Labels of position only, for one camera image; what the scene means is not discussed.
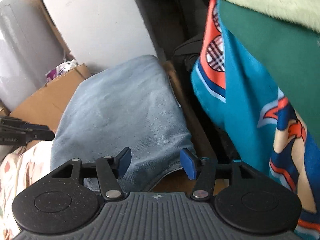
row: crosshair symbol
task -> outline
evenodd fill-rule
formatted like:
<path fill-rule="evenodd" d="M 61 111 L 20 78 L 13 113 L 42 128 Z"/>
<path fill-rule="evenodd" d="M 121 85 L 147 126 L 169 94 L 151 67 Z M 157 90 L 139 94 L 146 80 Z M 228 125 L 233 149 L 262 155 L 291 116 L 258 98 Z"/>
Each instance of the crosshair symbol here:
<path fill-rule="evenodd" d="M 161 195 L 159 195 L 159 194 L 156 194 L 156 195 L 154 195 L 153 197 L 154 197 L 155 199 L 162 198 L 162 196 L 161 196 Z"/>

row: blue-gray fabric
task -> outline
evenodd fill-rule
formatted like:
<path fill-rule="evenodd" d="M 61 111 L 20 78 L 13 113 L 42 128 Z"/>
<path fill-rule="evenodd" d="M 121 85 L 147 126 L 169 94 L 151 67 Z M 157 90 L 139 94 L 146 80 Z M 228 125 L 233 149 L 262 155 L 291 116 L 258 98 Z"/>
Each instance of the blue-gray fabric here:
<path fill-rule="evenodd" d="M 51 170 L 72 158 L 83 163 L 132 151 L 118 180 L 125 192 L 148 191 L 181 168 L 179 151 L 194 151 L 181 106 L 153 56 L 141 56 L 83 81 L 70 100 L 51 152 Z M 85 186 L 98 191 L 96 179 Z"/>

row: green fabric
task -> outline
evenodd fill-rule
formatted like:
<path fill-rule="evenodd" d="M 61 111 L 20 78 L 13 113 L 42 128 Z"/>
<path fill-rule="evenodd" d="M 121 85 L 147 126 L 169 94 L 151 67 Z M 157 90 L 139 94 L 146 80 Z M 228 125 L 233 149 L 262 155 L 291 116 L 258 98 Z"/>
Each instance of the green fabric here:
<path fill-rule="evenodd" d="M 320 37 L 221 0 L 223 24 L 269 71 L 320 146 Z"/>

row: ribbed surface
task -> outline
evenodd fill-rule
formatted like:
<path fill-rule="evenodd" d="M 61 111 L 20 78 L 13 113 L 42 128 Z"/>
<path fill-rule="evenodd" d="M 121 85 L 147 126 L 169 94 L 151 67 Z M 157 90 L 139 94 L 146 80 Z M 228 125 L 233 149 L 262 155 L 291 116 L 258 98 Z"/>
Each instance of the ribbed surface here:
<path fill-rule="evenodd" d="M 292 232 L 279 236 L 246 235 L 223 224 L 206 203 L 184 193 L 131 193 L 121 202 L 108 203 L 93 223 L 62 236 L 22 232 L 16 240 L 247 240 L 299 239 Z"/>

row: pink floral cloth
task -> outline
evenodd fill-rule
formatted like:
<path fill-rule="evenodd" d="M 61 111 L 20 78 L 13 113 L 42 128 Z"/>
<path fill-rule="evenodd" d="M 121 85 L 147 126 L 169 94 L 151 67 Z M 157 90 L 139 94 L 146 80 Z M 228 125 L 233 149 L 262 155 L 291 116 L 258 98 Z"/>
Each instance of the pink floral cloth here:
<path fill-rule="evenodd" d="M 0 166 L 0 240 L 11 240 L 20 231 L 12 215 L 17 194 L 50 171 L 52 142 L 42 141 L 23 153 L 8 154 Z"/>

